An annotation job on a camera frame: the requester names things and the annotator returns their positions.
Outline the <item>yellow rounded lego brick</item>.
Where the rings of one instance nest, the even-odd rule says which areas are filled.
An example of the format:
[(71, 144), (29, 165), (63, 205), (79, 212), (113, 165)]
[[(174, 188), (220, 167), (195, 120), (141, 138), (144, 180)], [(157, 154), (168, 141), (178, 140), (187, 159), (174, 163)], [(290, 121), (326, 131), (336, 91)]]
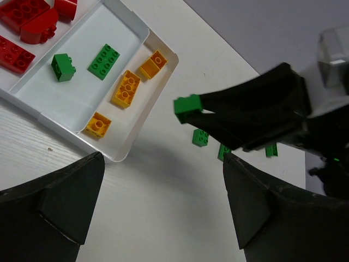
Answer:
[(156, 50), (140, 67), (140, 72), (147, 78), (154, 78), (167, 64), (168, 60), (159, 50)]

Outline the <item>red curved lego brick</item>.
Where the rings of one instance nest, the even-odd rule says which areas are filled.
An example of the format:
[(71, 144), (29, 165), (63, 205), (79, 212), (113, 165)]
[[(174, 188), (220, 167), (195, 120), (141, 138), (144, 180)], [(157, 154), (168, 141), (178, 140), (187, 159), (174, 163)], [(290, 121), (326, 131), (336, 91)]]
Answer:
[(36, 45), (47, 42), (55, 35), (58, 12), (51, 8), (21, 27), (20, 40)]

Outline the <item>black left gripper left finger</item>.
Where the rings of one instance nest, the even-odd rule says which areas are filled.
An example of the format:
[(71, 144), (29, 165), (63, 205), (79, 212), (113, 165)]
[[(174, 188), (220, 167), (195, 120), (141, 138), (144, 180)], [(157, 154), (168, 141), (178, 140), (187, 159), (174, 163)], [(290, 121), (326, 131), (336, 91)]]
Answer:
[(104, 178), (94, 152), (1, 191), (1, 261), (76, 261)]

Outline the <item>red arched lego brick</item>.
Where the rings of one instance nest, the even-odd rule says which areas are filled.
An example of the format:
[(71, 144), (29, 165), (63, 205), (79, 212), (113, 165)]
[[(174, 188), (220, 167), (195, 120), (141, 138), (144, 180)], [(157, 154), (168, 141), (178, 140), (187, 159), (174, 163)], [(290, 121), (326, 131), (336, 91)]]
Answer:
[(77, 11), (78, 0), (55, 0), (54, 8), (63, 20), (73, 21)]

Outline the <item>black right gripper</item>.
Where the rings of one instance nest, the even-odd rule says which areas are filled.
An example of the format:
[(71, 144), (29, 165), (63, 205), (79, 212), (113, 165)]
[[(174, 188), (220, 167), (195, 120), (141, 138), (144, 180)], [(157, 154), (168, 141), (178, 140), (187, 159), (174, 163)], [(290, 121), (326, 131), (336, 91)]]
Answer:
[(286, 102), (300, 108), (260, 114), (191, 112), (186, 122), (232, 150), (250, 152), (280, 142), (314, 154), (322, 165), (308, 174), (318, 177), (327, 196), (348, 196), (348, 109), (307, 117), (311, 106), (305, 80), (288, 63), (237, 86), (201, 94), (200, 100), (212, 112), (222, 108), (254, 111)]

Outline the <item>small green cube lego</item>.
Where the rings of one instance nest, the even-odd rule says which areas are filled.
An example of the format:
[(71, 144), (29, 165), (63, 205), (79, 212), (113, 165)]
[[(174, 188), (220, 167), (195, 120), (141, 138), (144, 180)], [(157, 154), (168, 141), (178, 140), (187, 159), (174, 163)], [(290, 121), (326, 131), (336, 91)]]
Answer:
[(188, 97), (179, 97), (173, 101), (174, 114), (181, 124), (186, 123), (188, 115), (203, 111), (200, 96), (192, 94)]

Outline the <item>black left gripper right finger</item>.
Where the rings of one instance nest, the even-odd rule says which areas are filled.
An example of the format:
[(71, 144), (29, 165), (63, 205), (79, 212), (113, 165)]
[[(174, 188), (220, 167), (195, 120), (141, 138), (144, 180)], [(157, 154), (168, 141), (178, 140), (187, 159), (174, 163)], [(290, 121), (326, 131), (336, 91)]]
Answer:
[(348, 261), (348, 159), (310, 172), (323, 182), (324, 195), (226, 154), (224, 182), (247, 261)]

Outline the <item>green lego plate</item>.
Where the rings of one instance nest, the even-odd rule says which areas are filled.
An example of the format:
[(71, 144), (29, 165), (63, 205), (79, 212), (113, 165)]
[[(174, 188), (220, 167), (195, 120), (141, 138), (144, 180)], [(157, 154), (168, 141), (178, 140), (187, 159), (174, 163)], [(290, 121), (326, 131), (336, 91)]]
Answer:
[(100, 80), (104, 80), (119, 56), (119, 52), (114, 50), (110, 45), (105, 44), (87, 70)]

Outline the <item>small red lego brick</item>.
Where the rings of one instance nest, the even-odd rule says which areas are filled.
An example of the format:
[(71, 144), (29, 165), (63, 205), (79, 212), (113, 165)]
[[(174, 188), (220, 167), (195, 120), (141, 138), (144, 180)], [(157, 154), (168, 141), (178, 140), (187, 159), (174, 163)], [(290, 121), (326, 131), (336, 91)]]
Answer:
[(16, 33), (23, 25), (50, 9), (46, 1), (10, 0), (1, 3), (1, 20)]

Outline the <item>green square lego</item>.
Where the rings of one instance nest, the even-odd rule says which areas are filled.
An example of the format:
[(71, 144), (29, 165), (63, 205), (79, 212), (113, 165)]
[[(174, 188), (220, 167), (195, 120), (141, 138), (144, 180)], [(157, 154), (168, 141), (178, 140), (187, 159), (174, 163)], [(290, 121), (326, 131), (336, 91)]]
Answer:
[(195, 129), (192, 135), (192, 143), (198, 147), (208, 145), (209, 134), (201, 129)]

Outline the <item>green square lego brick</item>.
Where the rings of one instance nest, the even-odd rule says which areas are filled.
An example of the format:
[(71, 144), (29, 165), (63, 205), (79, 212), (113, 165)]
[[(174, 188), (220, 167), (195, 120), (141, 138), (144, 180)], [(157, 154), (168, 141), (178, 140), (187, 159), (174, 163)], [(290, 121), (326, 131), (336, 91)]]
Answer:
[(278, 156), (277, 144), (272, 144), (265, 147), (265, 154), (266, 154), (266, 157), (268, 158), (277, 157)]

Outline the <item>small yellow lego brick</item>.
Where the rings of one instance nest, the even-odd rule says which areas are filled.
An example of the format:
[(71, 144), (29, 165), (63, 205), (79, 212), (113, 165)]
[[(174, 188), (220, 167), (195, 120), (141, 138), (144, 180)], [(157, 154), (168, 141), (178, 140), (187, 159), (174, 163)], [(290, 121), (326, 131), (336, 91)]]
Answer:
[(112, 121), (109, 118), (96, 112), (86, 125), (84, 131), (98, 139), (101, 139), (105, 136), (111, 123)]

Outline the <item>green long lego brick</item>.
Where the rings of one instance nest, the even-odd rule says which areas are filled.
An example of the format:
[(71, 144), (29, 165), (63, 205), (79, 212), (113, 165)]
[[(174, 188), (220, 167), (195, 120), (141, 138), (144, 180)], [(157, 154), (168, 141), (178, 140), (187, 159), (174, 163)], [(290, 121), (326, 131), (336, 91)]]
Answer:
[(218, 152), (218, 160), (223, 162), (224, 161), (224, 155), (226, 153), (231, 153), (231, 149), (228, 148), (227, 146), (223, 145), (223, 144), (220, 144), (219, 152)]

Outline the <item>small green lego brick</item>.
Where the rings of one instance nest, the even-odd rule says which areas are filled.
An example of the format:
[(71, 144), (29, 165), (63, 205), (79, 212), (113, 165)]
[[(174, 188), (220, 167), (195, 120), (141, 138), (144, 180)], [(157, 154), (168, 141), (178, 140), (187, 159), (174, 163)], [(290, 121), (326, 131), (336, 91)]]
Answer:
[(72, 58), (67, 53), (55, 54), (51, 66), (58, 82), (70, 81), (76, 73)]

